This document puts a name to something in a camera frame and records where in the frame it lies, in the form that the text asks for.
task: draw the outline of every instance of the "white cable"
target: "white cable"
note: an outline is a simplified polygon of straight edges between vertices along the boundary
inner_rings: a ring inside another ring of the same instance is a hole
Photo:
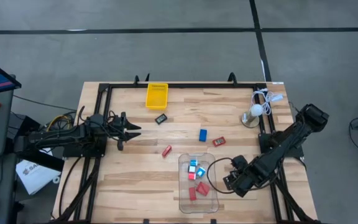
[[[274,101],[282,100],[283,95],[280,94],[280,93],[275,94],[272,91],[267,92],[266,95],[265,95],[264,92],[266,92],[266,91],[268,91],[267,88],[264,88],[264,89],[261,89],[261,90],[258,90],[258,91],[254,91],[252,93],[252,96],[251,96],[251,105],[250,105],[250,107],[252,107],[252,105],[254,105],[254,96],[257,95],[257,94],[262,94],[262,96],[264,96],[264,98],[265,98],[265,103],[262,104],[262,107],[264,109],[263,114],[269,115],[272,112],[272,109],[270,108],[269,103],[274,102]]]

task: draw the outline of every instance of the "yellow wire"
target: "yellow wire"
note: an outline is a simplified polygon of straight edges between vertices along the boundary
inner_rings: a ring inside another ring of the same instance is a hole
[[[56,118],[54,118],[54,119],[49,123],[49,125],[48,125],[48,127],[47,127],[47,132],[49,131],[50,127],[51,127],[51,126],[57,121],[57,119],[59,119],[59,118],[64,118],[64,119],[66,119],[67,122],[68,122],[68,129],[70,128],[70,120],[67,118],[67,116],[65,116],[65,115],[59,115],[59,116],[57,116]]]

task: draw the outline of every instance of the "gray floor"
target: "gray floor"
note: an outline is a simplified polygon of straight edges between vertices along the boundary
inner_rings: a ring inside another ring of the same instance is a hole
[[[262,27],[358,27],[358,1],[258,0]],[[248,1],[0,0],[0,30],[252,27]],[[331,115],[304,143],[319,219],[358,223],[358,150],[347,135],[358,117],[358,33],[263,34],[273,81],[298,107]],[[0,67],[23,84],[15,94],[76,108],[84,81],[264,80],[254,33],[0,35]],[[62,110],[15,99],[12,110],[44,123]],[[354,133],[358,142],[358,133]],[[23,223],[49,219],[57,186],[30,197]]]

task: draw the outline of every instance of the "wooden table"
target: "wooden table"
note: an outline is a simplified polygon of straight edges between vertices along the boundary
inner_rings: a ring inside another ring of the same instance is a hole
[[[83,116],[93,114],[98,85],[98,82],[84,83],[78,106],[79,109],[85,106]],[[284,95],[284,100],[272,103],[275,127],[284,130],[293,122],[285,87],[276,83],[267,83],[267,87]],[[106,155],[101,160],[92,222],[141,223],[148,218],[151,223],[209,223],[215,218],[218,223],[274,223],[268,187],[249,192],[244,198],[218,193],[216,213],[184,214],[178,207],[178,157],[181,154],[208,152],[216,159],[242,154],[248,161],[260,154],[259,128],[249,129],[240,122],[240,116],[249,109],[252,89],[170,88],[165,111],[145,107],[146,91],[146,88],[113,89],[110,110],[116,114],[125,111],[131,123],[142,127],[142,134],[124,144],[123,151],[117,150],[115,141],[108,142]],[[168,120],[159,126],[154,119],[162,113]],[[208,130],[207,142],[198,140],[201,128]],[[211,140],[221,136],[227,143],[214,147]],[[167,145],[172,146],[172,152],[163,159],[161,153]],[[62,183],[74,161],[75,158],[70,158],[65,163],[53,209],[55,217]],[[63,210],[78,192],[82,167],[83,159],[68,180]],[[229,161],[216,164],[217,186],[222,190],[226,190],[222,178],[230,168]],[[317,218],[305,168],[294,159],[285,159],[284,168],[290,193],[306,214]],[[280,192],[279,199],[282,216],[286,218]],[[82,218],[87,200],[85,195]]]

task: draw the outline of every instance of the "white light bulb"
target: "white light bulb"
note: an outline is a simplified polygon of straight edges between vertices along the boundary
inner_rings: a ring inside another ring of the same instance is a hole
[[[252,105],[251,107],[252,116],[260,116],[262,115],[263,112],[264,112],[264,108],[261,105],[259,104]]]

